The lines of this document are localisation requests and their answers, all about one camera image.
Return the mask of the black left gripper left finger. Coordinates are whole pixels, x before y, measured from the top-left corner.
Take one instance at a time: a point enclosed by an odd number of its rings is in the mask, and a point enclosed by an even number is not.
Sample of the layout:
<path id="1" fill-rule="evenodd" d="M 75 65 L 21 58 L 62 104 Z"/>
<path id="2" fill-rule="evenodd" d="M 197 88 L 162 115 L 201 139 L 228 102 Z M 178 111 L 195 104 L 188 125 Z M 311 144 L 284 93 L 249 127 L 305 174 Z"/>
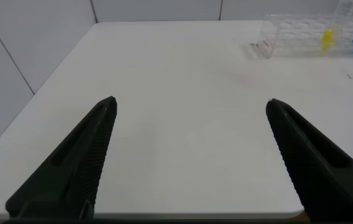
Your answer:
<path id="1" fill-rule="evenodd" d="M 11 218 L 92 218 L 117 102 L 98 102 L 7 200 Z"/>

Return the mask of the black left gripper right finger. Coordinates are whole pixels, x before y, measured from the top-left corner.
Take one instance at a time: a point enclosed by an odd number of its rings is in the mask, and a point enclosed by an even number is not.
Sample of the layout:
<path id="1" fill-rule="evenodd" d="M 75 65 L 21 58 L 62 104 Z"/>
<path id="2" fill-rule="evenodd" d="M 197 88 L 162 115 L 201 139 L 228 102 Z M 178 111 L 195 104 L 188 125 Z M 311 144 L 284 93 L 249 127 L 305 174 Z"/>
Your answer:
<path id="1" fill-rule="evenodd" d="M 266 115 L 310 220 L 353 222 L 353 158 L 280 100 L 267 102 Z"/>

